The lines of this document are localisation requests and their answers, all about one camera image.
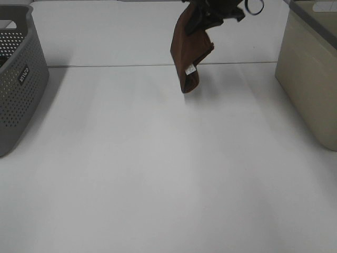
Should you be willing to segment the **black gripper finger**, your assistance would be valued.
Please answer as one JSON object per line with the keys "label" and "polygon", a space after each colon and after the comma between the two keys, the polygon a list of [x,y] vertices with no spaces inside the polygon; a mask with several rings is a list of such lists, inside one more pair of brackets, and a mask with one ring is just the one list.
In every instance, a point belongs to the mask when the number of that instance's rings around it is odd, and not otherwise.
{"label": "black gripper finger", "polygon": [[185,25],[187,35],[192,35],[198,30],[208,30],[223,24],[224,17],[216,12],[211,12],[209,9],[197,7]]}

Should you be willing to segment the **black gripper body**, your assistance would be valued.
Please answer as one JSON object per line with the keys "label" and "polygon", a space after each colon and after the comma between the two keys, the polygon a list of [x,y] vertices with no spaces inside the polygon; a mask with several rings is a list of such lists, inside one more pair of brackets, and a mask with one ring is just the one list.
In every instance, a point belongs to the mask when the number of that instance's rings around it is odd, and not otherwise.
{"label": "black gripper body", "polygon": [[242,1],[183,1],[192,4],[182,15],[196,22],[222,22],[225,19],[235,19],[238,22],[245,18],[244,11],[238,7]]}

